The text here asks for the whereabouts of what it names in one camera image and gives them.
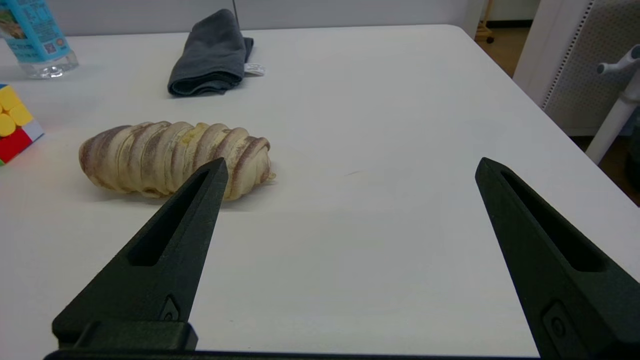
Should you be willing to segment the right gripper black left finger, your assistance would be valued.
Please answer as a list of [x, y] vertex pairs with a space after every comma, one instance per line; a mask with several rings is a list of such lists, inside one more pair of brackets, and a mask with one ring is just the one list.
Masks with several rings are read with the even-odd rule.
[[60, 350], [193, 350], [189, 324], [229, 175], [199, 167], [52, 322]]

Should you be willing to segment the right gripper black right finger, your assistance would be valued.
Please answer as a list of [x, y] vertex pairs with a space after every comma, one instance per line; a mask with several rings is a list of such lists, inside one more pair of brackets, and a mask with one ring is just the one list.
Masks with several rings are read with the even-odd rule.
[[543, 359], [637, 360], [640, 285], [512, 169], [475, 181]]

